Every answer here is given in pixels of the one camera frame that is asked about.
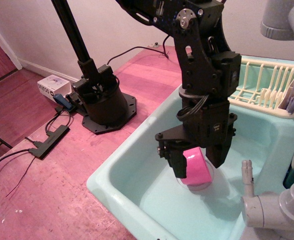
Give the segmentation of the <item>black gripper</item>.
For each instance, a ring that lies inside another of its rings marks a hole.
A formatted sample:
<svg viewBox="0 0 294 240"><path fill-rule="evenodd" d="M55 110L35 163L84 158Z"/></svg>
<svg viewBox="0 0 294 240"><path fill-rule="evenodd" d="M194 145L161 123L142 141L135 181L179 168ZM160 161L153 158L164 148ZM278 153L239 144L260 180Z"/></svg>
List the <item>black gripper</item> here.
<svg viewBox="0 0 294 240"><path fill-rule="evenodd" d="M230 113L226 97L183 96L182 108L176 118L179 126L155 135L158 154L165 158L176 178L187 177L187 160L184 150L194 147L206 149L206 157L215 168L226 160L235 135L237 115Z"/></svg>

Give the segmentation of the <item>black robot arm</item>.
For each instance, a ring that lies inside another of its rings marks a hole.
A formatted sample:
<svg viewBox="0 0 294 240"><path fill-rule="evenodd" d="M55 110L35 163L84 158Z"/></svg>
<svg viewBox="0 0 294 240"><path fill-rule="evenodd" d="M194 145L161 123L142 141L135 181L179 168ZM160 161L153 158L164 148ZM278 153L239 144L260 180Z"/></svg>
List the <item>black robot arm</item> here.
<svg viewBox="0 0 294 240"><path fill-rule="evenodd" d="M223 33L224 3L218 0L121 0L134 19L155 26L174 39L182 72L177 112L181 125L156 134L159 156L168 161L177 178L187 176L184 151L201 147L218 168L228 154L237 119L229 112L228 97L239 84L241 55L230 50ZM135 98L124 94L108 65L96 67L85 47L70 7L53 1L78 57L82 79L73 85L84 111L83 125L96 134L122 128L135 114Z"/></svg>

